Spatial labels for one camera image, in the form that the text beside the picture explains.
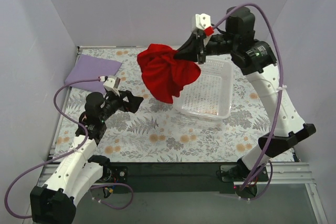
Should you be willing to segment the red t-shirt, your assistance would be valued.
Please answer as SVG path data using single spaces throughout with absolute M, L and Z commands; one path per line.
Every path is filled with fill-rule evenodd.
M 175 59 L 177 50 L 162 44 L 150 44 L 138 54 L 137 62 L 142 80 L 157 100 L 172 104 L 186 85 L 195 82 L 201 75 L 200 67 L 192 62 Z

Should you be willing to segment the white plastic basket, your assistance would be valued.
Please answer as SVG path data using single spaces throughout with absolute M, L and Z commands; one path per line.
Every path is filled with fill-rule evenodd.
M 185 114 L 211 120 L 230 116 L 233 97 L 234 70 L 231 62 L 209 59 L 199 66 L 199 78 L 184 87 L 173 107 Z

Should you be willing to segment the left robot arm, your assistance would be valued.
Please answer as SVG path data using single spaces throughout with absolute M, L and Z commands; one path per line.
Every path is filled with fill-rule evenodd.
M 69 152 L 42 186 L 30 193 L 32 219 L 36 223 L 72 223 L 77 205 L 96 182 L 111 178 L 110 160 L 94 155 L 107 127 L 106 120 L 117 111 L 135 113 L 143 98 L 127 91 L 93 92 L 78 120 Z

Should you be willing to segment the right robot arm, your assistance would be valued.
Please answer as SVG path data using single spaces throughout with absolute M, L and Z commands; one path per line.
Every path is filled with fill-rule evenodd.
M 214 34 L 208 14 L 196 14 L 192 34 L 178 49 L 176 58 L 205 63 L 207 56 L 230 54 L 231 60 L 257 92 L 272 122 L 271 130 L 258 139 L 258 144 L 241 157 L 235 166 L 221 171 L 222 178 L 253 180 L 271 158 L 291 149 L 316 132 L 293 106 L 283 84 L 283 67 L 277 46 L 255 38 L 255 15 L 249 5 L 227 10 L 225 30 Z

